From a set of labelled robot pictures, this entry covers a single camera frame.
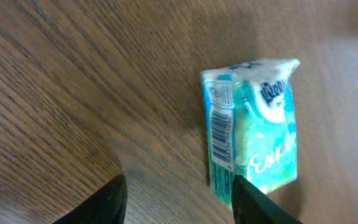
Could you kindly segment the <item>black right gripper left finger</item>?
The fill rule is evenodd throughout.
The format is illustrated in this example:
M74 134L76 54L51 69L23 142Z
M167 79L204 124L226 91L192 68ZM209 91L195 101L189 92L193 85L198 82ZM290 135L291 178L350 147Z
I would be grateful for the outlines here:
M126 205L127 181L119 174L53 224L123 224Z

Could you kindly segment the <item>green tissue pack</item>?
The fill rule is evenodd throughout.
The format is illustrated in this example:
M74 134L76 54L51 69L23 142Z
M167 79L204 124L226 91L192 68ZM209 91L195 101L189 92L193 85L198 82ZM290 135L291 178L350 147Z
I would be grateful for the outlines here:
M296 58L260 59L200 73L211 193L232 207L241 175L268 194L297 178L291 76Z

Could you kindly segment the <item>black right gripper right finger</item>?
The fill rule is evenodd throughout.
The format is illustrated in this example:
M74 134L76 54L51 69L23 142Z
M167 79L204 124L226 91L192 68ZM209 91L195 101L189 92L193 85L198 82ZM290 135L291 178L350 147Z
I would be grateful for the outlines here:
M242 175L234 176L231 202L235 224L302 224Z

